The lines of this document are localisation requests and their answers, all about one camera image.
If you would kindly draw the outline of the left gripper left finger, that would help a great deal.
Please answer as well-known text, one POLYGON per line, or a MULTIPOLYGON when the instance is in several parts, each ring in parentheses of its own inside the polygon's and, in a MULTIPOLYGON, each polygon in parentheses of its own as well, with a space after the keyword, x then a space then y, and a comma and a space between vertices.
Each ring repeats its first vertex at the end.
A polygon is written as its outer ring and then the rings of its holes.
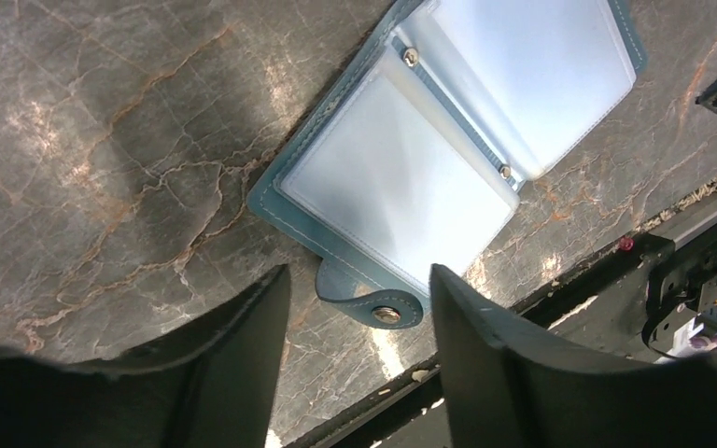
POLYGON ((234 298, 110 359, 0 346, 0 447, 261 447, 291 295, 273 267, 234 298))

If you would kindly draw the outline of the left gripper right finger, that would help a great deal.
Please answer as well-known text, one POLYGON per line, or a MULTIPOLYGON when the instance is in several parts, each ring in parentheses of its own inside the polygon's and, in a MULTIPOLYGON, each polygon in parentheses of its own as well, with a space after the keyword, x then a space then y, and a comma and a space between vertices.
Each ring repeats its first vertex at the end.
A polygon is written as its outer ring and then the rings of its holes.
POLYGON ((717 447, 717 351, 653 364, 562 339, 430 271, 456 447, 717 447))

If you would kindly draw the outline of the blue card holder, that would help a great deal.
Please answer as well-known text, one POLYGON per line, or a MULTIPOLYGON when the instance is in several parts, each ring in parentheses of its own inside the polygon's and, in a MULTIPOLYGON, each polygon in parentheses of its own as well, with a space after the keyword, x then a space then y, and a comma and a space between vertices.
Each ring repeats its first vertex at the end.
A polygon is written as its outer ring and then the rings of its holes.
POLYGON ((397 1, 249 192, 317 254, 317 297, 418 325, 647 62, 624 1, 397 1))

